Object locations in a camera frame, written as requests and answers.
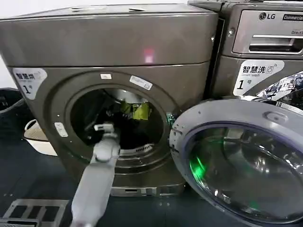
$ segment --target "dark floor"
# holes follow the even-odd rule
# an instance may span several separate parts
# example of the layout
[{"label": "dark floor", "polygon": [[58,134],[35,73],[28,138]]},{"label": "dark floor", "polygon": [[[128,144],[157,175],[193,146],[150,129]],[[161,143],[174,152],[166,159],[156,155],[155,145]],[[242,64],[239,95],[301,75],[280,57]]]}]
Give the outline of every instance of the dark floor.
[{"label": "dark floor", "polygon": [[[26,140],[0,140],[0,217],[16,199],[71,200],[76,183],[57,157],[36,152]],[[62,226],[71,221],[68,206]],[[178,197],[111,197],[98,226],[244,227],[191,190]]]}]

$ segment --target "lg washing machine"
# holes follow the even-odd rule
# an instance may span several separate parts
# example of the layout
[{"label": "lg washing machine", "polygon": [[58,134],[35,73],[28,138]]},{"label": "lg washing machine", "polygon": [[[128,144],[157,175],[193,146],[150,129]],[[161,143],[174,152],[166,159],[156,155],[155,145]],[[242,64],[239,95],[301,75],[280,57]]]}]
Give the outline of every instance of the lg washing machine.
[{"label": "lg washing machine", "polygon": [[73,7],[0,21],[2,56],[67,170],[80,179],[112,122],[115,196],[179,194],[168,143],[203,95],[217,14],[184,4]]},{"label": "lg washing machine", "polygon": [[245,224],[300,225],[303,5],[190,4],[219,14],[205,94],[215,99],[175,121],[175,163],[200,196]]}]

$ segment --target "gray robot arm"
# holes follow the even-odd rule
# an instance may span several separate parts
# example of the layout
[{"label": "gray robot arm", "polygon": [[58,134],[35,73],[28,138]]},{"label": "gray robot arm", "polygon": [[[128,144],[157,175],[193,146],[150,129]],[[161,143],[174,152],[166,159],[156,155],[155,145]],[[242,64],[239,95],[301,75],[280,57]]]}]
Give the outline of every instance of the gray robot arm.
[{"label": "gray robot arm", "polygon": [[71,204],[71,227],[93,227],[103,216],[115,177],[119,158],[119,136],[112,124],[95,125],[104,130],[102,140],[95,144],[90,164],[85,168]]}]

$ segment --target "black trash bin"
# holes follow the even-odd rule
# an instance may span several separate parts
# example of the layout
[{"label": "black trash bin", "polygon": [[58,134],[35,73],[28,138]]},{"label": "black trash bin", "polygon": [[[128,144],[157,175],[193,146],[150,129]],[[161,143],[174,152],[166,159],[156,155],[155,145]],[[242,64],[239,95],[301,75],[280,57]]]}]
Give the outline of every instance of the black trash bin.
[{"label": "black trash bin", "polygon": [[24,127],[34,117],[21,93],[13,88],[0,88],[0,140],[22,138]]}]

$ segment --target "door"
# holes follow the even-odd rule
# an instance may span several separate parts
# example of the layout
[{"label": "door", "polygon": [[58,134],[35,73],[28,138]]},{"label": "door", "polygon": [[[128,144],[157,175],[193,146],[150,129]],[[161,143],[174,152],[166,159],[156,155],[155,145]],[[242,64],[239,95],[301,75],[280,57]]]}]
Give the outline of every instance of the door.
[{"label": "door", "polygon": [[296,222],[303,217],[302,111],[258,100],[188,109],[170,132],[172,156],[190,186],[221,211],[250,225]]}]

